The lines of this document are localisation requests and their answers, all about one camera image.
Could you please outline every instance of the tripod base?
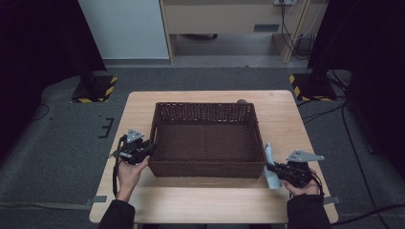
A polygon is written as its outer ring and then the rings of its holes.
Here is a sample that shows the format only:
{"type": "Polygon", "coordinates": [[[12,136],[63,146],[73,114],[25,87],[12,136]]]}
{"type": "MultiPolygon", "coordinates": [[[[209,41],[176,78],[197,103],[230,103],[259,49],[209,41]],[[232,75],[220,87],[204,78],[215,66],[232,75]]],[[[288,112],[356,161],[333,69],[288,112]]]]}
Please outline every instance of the tripod base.
{"type": "Polygon", "coordinates": [[[94,76],[94,78],[97,84],[95,90],[88,90],[81,81],[78,83],[72,95],[73,103],[105,102],[108,100],[116,85],[117,78],[111,75],[94,76]]]}
{"type": "Polygon", "coordinates": [[[309,73],[295,73],[289,76],[289,82],[298,100],[336,100],[336,93],[328,81],[310,82],[309,73]]]}

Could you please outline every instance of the white wall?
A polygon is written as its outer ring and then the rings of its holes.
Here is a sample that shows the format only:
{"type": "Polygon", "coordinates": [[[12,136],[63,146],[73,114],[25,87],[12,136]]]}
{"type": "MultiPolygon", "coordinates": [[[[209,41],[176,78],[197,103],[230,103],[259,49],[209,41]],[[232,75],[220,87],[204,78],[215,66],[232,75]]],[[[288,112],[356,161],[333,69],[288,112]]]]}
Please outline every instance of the white wall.
{"type": "Polygon", "coordinates": [[[78,0],[103,59],[169,59],[159,0],[78,0]]]}

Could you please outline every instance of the black and yellow hazard tape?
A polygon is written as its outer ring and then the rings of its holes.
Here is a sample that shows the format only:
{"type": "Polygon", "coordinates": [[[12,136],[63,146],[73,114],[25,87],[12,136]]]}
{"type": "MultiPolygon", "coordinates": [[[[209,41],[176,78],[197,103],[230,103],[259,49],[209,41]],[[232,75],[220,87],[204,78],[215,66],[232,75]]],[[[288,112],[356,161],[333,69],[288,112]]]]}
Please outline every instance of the black and yellow hazard tape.
{"type": "Polygon", "coordinates": [[[104,96],[97,97],[97,98],[90,98],[90,97],[78,97],[72,98],[73,103],[92,103],[92,102],[105,102],[110,98],[111,93],[113,92],[114,87],[116,86],[117,77],[112,77],[110,85],[106,90],[104,96]]]}
{"type": "Polygon", "coordinates": [[[302,90],[300,89],[300,86],[297,83],[297,80],[294,75],[289,76],[289,82],[291,83],[292,89],[294,90],[295,96],[297,97],[298,100],[302,101],[333,101],[335,97],[331,96],[322,96],[322,95],[316,95],[316,96],[308,96],[308,95],[303,95],[302,90]]]}

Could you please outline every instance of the wicker basket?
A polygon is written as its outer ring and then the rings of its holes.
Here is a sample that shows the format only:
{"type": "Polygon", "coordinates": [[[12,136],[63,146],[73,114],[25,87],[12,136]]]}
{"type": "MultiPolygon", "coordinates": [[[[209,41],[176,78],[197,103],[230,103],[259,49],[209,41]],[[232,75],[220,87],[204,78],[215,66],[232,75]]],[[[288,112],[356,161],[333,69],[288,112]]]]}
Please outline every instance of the wicker basket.
{"type": "Polygon", "coordinates": [[[252,103],[157,103],[156,177],[257,178],[266,164],[252,103]]]}

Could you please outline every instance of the person's arm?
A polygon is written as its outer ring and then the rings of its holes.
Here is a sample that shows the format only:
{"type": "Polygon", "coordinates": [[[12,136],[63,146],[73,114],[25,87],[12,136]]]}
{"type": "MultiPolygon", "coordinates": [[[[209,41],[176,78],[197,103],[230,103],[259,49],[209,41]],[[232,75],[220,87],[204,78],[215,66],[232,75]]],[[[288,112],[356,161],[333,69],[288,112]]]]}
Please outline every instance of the person's arm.
{"type": "Polygon", "coordinates": [[[285,180],[283,184],[294,194],[294,198],[287,203],[288,229],[331,228],[324,208],[324,197],[320,195],[319,187],[314,180],[302,189],[295,188],[285,180]]]}
{"type": "Polygon", "coordinates": [[[134,227],[135,208],[128,203],[132,192],[137,186],[140,173],[148,165],[149,157],[137,165],[120,161],[118,165],[119,191],[98,225],[99,229],[117,228],[132,229],[134,227]]]}

